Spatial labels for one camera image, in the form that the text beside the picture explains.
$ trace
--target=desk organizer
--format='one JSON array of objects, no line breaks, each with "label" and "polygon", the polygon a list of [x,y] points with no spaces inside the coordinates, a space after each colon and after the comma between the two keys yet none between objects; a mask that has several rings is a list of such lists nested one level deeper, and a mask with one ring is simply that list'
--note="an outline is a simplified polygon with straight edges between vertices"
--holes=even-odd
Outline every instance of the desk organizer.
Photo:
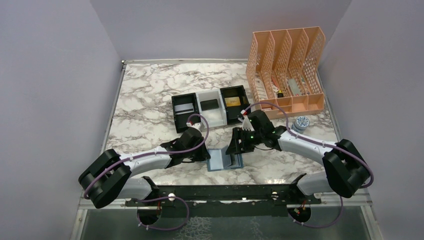
[{"label": "desk organizer", "polygon": [[[254,32],[246,76],[255,103],[273,103],[290,117],[322,112],[324,93],[317,68],[325,43],[318,26]],[[277,97],[278,91],[283,97]],[[284,117],[274,106],[256,109],[269,119]]]},{"label": "desk organizer", "polygon": [[[189,128],[186,122],[192,114],[201,114],[210,128],[240,123],[240,112],[249,106],[242,85],[176,95],[171,97],[171,101],[177,133]],[[192,117],[190,121],[193,124],[204,122],[198,116]]]}]

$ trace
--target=yellow object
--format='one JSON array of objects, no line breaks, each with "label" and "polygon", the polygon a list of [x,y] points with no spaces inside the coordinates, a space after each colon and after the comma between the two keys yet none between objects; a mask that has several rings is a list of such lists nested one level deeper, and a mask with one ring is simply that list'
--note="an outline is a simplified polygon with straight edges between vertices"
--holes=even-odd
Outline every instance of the yellow object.
[{"label": "yellow object", "polygon": [[240,106],[240,97],[233,96],[233,97],[226,97],[225,98],[225,104],[227,107],[234,107],[234,106]]}]

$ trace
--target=white marble surface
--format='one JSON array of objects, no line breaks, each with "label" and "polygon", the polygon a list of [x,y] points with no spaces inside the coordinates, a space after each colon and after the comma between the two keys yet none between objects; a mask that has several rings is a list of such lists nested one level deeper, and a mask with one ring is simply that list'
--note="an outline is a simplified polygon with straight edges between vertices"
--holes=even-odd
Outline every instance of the white marble surface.
[{"label": "white marble surface", "polygon": [[[118,153],[135,153],[178,138],[180,134],[175,130],[171,96],[237,85],[244,85],[247,96],[251,97],[246,64],[129,64],[106,148],[113,148]],[[326,141],[337,140],[328,110],[308,118],[310,126],[305,135]],[[275,126],[284,125],[283,119],[272,122]],[[235,126],[211,129],[206,146],[222,148],[228,145]],[[302,173],[324,170],[318,163],[290,152],[256,149],[242,156],[244,168],[241,169],[208,172],[205,163],[196,162],[142,175],[151,177],[157,185],[283,184],[290,183]]]}]

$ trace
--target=cable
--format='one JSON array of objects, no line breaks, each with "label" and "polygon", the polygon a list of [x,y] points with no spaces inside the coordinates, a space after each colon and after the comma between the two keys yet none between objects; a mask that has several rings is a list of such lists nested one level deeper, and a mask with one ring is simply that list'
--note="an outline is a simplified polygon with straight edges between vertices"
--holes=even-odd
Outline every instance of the cable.
[{"label": "cable", "polygon": [[141,202],[141,203],[150,203],[150,202],[154,202],[154,201],[160,201],[160,200],[163,200],[163,199],[171,199],[171,198],[172,199],[178,199],[185,205],[185,209],[187,209],[187,215],[185,216],[184,222],[182,222],[178,226],[171,227],[171,228],[161,228],[161,227],[156,227],[156,226],[144,225],[142,223],[142,221],[140,220],[140,214],[137,212],[138,226],[139,227],[140,226],[146,227],[146,230],[155,229],[155,230],[161,230],[161,231],[174,231],[174,230],[180,229],[184,225],[186,225],[189,222],[189,218],[190,218],[190,208],[189,208],[189,205],[187,204],[187,202],[184,201],[184,199],[182,199],[181,197],[178,197],[178,196],[163,196],[163,197],[158,197],[158,198],[149,199],[149,200],[137,200],[137,201]]},{"label": "cable", "polygon": [[255,148],[255,149],[262,150],[262,151],[269,151],[269,150],[273,150],[273,149],[274,149],[274,148],[262,149],[262,148],[259,148],[259,147],[257,147],[257,146],[254,146],[254,148]]},{"label": "cable", "polygon": [[284,117],[285,117],[285,128],[287,129],[287,131],[292,136],[295,136],[295,137],[297,137],[299,139],[302,139],[302,140],[307,141],[307,142],[312,143],[312,144],[316,144],[316,145],[319,145],[319,146],[322,146],[323,145],[324,147],[329,147],[329,148],[332,148],[332,149],[336,149],[336,150],[338,150],[338,151],[340,151],[340,152],[342,152],[342,153],[344,153],[346,155],[349,155],[350,157],[352,157],[353,159],[355,159],[356,161],[358,161],[368,171],[368,173],[369,173],[369,182],[367,184],[365,184],[365,185],[362,185],[360,187],[361,189],[368,188],[369,186],[371,186],[371,184],[373,184],[373,182],[374,182],[374,173],[371,170],[371,168],[362,159],[360,159],[359,157],[353,155],[352,153],[350,153],[350,152],[348,152],[348,151],[346,151],[346,150],[344,150],[344,149],[342,149],[342,148],[340,148],[338,146],[334,146],[334,145],[331,145],[331,144],[328,144],[328,143],[324,143],[323,144],[322,142],[315,141],[315,140],[309,139],[307,137],[304,137],[304,136],[298,135],[297,133],[292,132],[292,130],[289,128],[289,116],[287,115],[287,113],[281,107],[279,107],[279,106],[277,106],[277,105],[275,105],[273,103],[270,103],[270,102],[256,102],[256,103],[253,103],[250,106],[246,107],[246,109],[244,111],[247,112],[251,107],[253,107],[255,105],[258,105],[258,104],[268,104],[268,105],[274,106],[277,109],[279,109],[284,114]]},{"label": "cable", "polygon": [[339,196],[339,197],[340,197],[340,212],[338,213],[338,216],[334,219],[334,221],[332,221],[332,222],[330,222],[328,224],[321,225],[321,226],[309,225],[309,224],[305,224],[304,222],[296,221],[290,214],[289,214],[289,216],[294,220],[295,223],[297,223],[299,225],[302,225],[304,227],[308,227],[308,228],[312,228],[312,229],[323,229],[323,228],[331,227],[331,226],[333,226],[334,224],[336,224],[340,220],[340,217],[342,216],[343,211],[344,211],[344,208],[343,208],[343,198],[342,198],[342,196]]},{"label": "cable", "polygon": [[122,163],[124,163],[124,162],[126,162],[126,161],[129,161],[130,159],[139,159],[139,158],[142,158],[142,157],[146,157],[146,156],[150,156],[150,155],[156,155],[156,154],[184,154],[184,153],[188,153],[188,152],[191,152],[191,151],[194,151],[194,150],[196,150],[196,149],[198,149],[198,148],[200,148],[205,142],[206,142],[206,139],[208,138],[208,136],[209,136],[209,124],[208,124],[208,121],[206,120],[206,118],[204,118],[202,115],[200,115],[200,114],[197,114],[197,113],[193,113],[193,114],[191,114],[189,117],[188,117],[188,119],[187,119],[187,123],[188,122],[190,122],[190,119],[193,117],[193,116],[198,116],[198,117],[200,117],[201,119],[203,119],[203,121],[204,121],[204,123],[206,124],[206,135],[204,136],[204,139],[203,139],[203,141],[201,141],[201,143],[199,143],[199,145],[197,145],[197,146],[195,146],[195,147],[193,147],[193,148],[190,148],[190,149],[187,149],[187,150],[182,150],[182,151],[158,151],[158,152],[154,152],[154,151],[151,151],[151,152],[145,152],[145,153],[142,153],[142,154],[139,154],[139,155],[135,155],[135,156],[132,156],[132,157],[127,157],[127,158],[124,158],[124,159],[122,159],[122,160],[119,160],[119,161],[117,161],[117,162],[115,162],[114,164],[112,164],[112,165],[110,165],[110,167],[108,167],[108,168],[106,168],[103,172],[101,172],[96,178],[94,178],[94,180],[88,185],[88,187],[85,189],[85,191],[84,191],[84,198],[85,199],[90,199],[90,197],[89,197],[89,192],[90,192],[90,190],[91,190],[91,188],[94,186],[94,184],[96,184],[97,183],[97,181],[99,181],[99,179],[101,178],[101,177],[103,177],[106,173],[108,173],[110,170],[112,170],[112,169],[114,169],[114,167],[116,167],[116,166],[118,166],[119,164],[122,164]]}]

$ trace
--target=metal frame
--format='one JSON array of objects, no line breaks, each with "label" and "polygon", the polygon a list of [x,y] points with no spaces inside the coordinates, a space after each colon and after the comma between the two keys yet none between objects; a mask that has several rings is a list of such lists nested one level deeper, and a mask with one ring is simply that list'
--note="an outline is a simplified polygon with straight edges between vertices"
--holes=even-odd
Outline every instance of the metal frame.
[{"label": "metal frame", "polygon": [[[119,98],[119,93],[121,90],[122,82],[125,75],[125,70],[128,64],[182,64],[182,63],[238,63],[238,64],[246,64],[247,59],[209,59],[209,58],[202,58],[202,59],[151,59],[151,60],[123,60],[122,61],[122,71],[121,76],[119,78],[118,82],[118,88],[116,91],[116,94],[114,96],[114,102],[112,105],[112,109],[110,112],[108,124],[106,127],[105,135],[103,138],[103,143],[101,145],[100,153],[102,153],[106,148],[106,143],[109,137],[111,125],[113,116],[115,114],[116,105]],[[319,72],[317,71],[318,81],[321,85],[321,89],[324,92],[325,95],[325,102],[328,107],[328,111],[331,117],[331,121],[333,122],[334,131],[337,137],[337,140],[340,141],[342,139],[342,135],[340,132],[339,124],[337,122],[336,116],[334,115],[332,106],[330,104],[330,101],[328,99],[328,96],[325,92],[325,88],[323,86],[321,76]],[[240,201],[222,201],[222,202],[254,202],[255,200],[247,200],[247,199],[241,199]],[[373,202],[370,198],[370,195],[368,193],[367,189],[359,189],[354,196],[351,198],[344,198],[343,204],[345,206],[360,206],[362,210],[362,214],[366,223],[366,226],[368,228],[369,235],[372,240],[382,240],[382,235],[380,232],[380,229],[378,227],[378,223],[374,217],[373,211],[371,206],[373,205]],[[309,205],[313,208],[321,208],[321,207],[337,207],[340,206],[340,198],[335,193],[323,193],[321,197],[321,204],[312,204]],[[291,207],[298,207],[296,204],[288,204],[288,208]],[[126,206],[126,201],[124,199],[119,199],[113,201],[108,206],[102,208],[102,209],[138,209],[138,210],[148,210],[148,209],[156,209],[156,206]],[[90,200],[86,200],[83,198],[83,195],[81,193],[81,199],[79,201],[78,211],[76,214],[72,234],[70,236],[71,240],[79,240],[82,236],[85,220],[87,216],[88,210],[96,209],[93,205],[93,203]]]}]

